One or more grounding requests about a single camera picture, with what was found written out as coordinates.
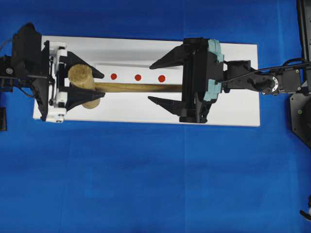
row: red dot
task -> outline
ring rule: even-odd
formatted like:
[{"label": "red dot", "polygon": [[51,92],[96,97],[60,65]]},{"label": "red dot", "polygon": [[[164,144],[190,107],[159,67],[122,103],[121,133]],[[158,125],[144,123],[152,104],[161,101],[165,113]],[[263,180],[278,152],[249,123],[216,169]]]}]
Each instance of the red dot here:
[{"label": "red dot", "polygon": [[162,82],[165,81],[165,76],[164,76],[164,75],[160,75],[160,76],[158,77],[158,79],[159,79],[159,82],[162,83]]},{"label": "red dot", "polygon": [[115,80],[117,78],[117,75],[116,74],[111,74],[110,77],[111,77],[112,80]]},{"label": "red dot", "polygon": [[140,81],[141,80],[141,75],[140,74],[135,75],[135,80],[136,81]]}]

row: blue fabric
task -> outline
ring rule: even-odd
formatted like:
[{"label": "blue fabric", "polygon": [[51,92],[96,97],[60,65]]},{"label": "blue fabric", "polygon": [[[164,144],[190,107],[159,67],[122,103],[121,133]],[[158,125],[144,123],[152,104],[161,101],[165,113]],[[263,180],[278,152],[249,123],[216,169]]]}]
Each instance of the blue fabric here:
[{"label": "blue fabric", "polygon": [[[259,67],[301,54],[294,0],[2,0],[0,41],[29,21],[46,35],[255,43]],[[287,95],[260,97],[258,128],[50,124],[33,103],[18,90],[0,102],[1,233],[310,232],[298,212],[311,155]]]}]

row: screw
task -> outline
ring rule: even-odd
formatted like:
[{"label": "screw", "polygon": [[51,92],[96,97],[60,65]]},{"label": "screw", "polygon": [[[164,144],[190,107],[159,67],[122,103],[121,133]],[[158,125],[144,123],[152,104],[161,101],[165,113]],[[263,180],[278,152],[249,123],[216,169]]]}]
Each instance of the screw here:
[{"label": "screw", "polygon": [[5,70],[5,72],[6,72],[7,74],[13,74],[13,69],[12,69],[12,68],[7,68],[7,69]]}]

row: white board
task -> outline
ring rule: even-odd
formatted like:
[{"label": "white board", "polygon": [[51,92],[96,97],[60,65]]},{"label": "white board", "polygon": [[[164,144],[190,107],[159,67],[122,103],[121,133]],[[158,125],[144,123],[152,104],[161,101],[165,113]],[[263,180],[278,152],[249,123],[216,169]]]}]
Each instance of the white board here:
[{"label": "white board", "polygon": [[[68,51],[102,72],[105,78],[96,82],[159,84],[158,77],[164,75],[163,84],[182,84],[182,67],[149,69],[153,62],[181,45],[181,41],[43,36],[42,43],[46,40],[67,43]],[[252,67],[258,68],[257,45],[222,43],[221,49],[225,60],[251,60]],[[115,80],[110,78],[113,73],[117,75]],[[135,80],[137,74],[141,75],[139,82]],[[180,124],[178,116],[154,104],[148,96],[181,100],[181,93],[107,93],[95,109],[77,106],[67,113],[65,120]],[[36,102],[33,117],[41,117]],[[259,126],[259,94],[248,90],[222,93],[207,119],[209,125]]]}]

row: wooden mallet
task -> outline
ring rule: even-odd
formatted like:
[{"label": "wooden mallet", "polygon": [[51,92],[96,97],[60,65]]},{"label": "wooden mallet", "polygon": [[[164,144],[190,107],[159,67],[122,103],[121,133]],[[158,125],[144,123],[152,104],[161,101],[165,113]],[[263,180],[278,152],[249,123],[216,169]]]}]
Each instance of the wooden mallet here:
[{"label": "wooden mallet", "polygon": [[[76,87],[99,92],[181,92],[182,85],[175,84],[134,84],[134,83],[95,83],[92,69],[87,65],[74,65],[68,71],[70,83]],[[99,105],[100,99],[82,104],[87,109]]]}]

